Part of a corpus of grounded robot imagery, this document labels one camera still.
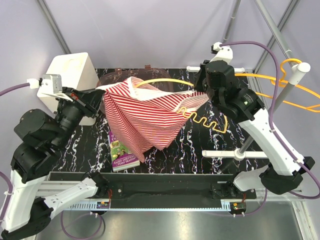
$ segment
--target tabletop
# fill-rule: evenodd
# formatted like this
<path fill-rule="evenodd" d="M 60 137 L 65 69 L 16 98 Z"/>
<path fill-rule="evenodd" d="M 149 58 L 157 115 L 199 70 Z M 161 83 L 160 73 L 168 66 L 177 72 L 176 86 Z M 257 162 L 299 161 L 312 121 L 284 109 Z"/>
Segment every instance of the tabletop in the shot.
<path fill-rule="evenodd" d="M 195 73 L 185 69 L 165 69 L 173 79 L 195 82 Z M 114 69 L 97 69 L 99 78 L 114 72 Z M 240 87 L 249 87 L 246 77 L 238 77 Z M 173 91 L 191 89 L 190 86 L 174 83 Z M 218 122 L 218 128 L 224 128 L 224 117 L 210 101 L 197 111 L 198 116 L 208 121 Z M 100 111 L 93 126 L 78 126 L 63 151 L 57 152 L 59 161 L 52 171 L 61 172 L 112 172 L 108 135 L 108 120 Z M 269 163 L 268 159 L 248 159 L 236 161 L 231 158 L 203 157 L 202 150 L 231 151 L 240 148 L 248 134 L 228 118 L 227 132 L 219 133 L 189 119 L 180 129 L 169 147 L 158 150 L 155 147 L 144 153 L 145 162 L 121 172 L 155 174 L 234 174 L 261 168 Z M 250 151 L 260 151 L 253 143 Z"/>

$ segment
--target metal floor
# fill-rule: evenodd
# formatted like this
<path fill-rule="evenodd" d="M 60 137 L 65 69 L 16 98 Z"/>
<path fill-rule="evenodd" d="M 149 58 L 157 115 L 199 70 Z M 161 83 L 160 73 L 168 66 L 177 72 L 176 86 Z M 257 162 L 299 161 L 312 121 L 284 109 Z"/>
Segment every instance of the metal floor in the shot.
<path fill-rule="evenodd" d="M 248 202 L 248 212 L 258 207 Z M 64 225 L 83 211 L 65 211 Z M 246 217 L 213 216 L 208 212 L 107 212 L 95 240 L 302 240 L 290 202 L 267 202 L 257 213 Z M 85 238 L 94 233 L 99 220 L 85 216 L 67 227 L 69 234 Z M 69 240 L 60 225 L 60 215 L 36 240 Z"/>

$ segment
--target book cover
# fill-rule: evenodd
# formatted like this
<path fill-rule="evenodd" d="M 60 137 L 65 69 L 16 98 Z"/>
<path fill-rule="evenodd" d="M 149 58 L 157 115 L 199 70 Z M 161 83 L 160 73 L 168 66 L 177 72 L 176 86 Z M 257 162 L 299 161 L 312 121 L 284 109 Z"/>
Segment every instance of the book cover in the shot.
<path fill-rule="evenodd" d="M 140 165 L 138 158 L 133 155 L 130 150 L 120 142 L 115 135 L 110 131 L 109 136 L 110 155 L 112 168 L 114 172 L 128 168 L 133 168 Z"/>

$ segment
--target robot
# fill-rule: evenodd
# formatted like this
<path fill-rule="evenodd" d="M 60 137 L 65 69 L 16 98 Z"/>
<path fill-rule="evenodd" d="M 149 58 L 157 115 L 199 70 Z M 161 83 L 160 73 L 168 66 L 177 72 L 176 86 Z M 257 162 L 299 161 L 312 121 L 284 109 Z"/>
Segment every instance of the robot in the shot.
<path fill-rule="evenodd" d="M 226 196 L 235 197 L 250 189 L 266 188 L 281 195 L 297 188 L 305 173 L 301 165 L 310 170 L 315 161 L 299 154 L 275 127 L 280 139 L 294 151 L 297 159 L 288 154 L 268 124 L 269 114 L 263 102 L 251 89 L 239 88 L 235 69 L 229 65 L 231 49 L 214 46 L 212 52 L 216 57 L 211 61 L 205 60 L 197 69 L 194 89 L 206 93 L 215 108 L 247 131 L 270 161 L 260 169 L 234 174 L 221 190 L 228 193 Z M 78 91 L 62 87 L 59 76 L 46 77 L 46 80 L 48 78 L 52 81 L 51 96 L 58 101 L 55 118 L 40 109 L 32 109 L 14 128 L 23 143 L 15 150 L 11 161 L 13 194 L 6 196 L 2 207 L 6 210 L 1 223 L 4 240 L 33 236 L 69 206 L 85 198 L 108 194 L 108 179 L 94 172 L 59 194 L 35 199 L 40 185 L 58 160 L 55 152 L 66 146 L 83 117 L 97 116 L 104 94 L 99 89 Z M 40 88 L 42 81 L 40 79 L 38 83 Z"/>

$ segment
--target red and white striped fabric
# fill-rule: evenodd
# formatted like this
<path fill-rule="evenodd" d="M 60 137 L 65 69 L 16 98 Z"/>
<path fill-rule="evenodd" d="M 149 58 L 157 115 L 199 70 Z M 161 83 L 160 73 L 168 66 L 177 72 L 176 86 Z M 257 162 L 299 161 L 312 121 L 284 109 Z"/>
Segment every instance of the red and white striped fabric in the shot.
<path fill-rule="evenodd" d="M 123 82 L 100 86 L 104 94 L 105 115 L 112 133 L 143 163 L 144 152 L 155 146 L 162 150 L 176 138 L 188 120 L 186 115 L 208 101 L 205 93 L 196 91 L 165 92 L 150 84 L 139 88 L 143 80 L 130 77 Z"/>

